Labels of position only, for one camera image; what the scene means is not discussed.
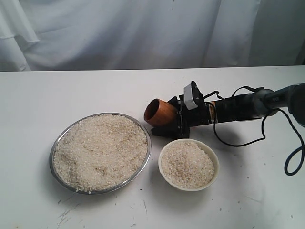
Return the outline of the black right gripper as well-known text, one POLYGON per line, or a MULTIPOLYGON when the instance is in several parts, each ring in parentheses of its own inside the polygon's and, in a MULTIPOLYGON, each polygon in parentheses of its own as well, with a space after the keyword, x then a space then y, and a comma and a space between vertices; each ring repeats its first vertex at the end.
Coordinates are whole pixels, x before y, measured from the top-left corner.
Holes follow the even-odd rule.
POLYGON ((190 138, 190 127, 209 124, 209 109, 205 102, 200 102, 198 107, 188 110, 184 103, 184 95, 179 99, 174 96, 167 103, 178 110, 177 124, 157 126, 151 129, 154 136, 165 138, 190 138))

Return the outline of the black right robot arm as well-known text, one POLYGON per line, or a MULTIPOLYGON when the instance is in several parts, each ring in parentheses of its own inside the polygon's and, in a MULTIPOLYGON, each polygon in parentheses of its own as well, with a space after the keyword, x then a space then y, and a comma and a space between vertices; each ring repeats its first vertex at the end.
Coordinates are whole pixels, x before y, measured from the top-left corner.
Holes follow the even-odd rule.
POLYGON ((171 139, 189 138, 190 127, 250 121, 273 116, 277 109, 286 107, 299 125, 305 125, 305 85, 295 84, 278 91, 263 87, 244 86, 247 94, 233 93, 228 98, 207 98, 218 95, 213 91, 203 95, 195 81, 184 87, 183 94, 165 102, 152 100, 144 112, 144 120, 152 126, 154 136, 171 139))

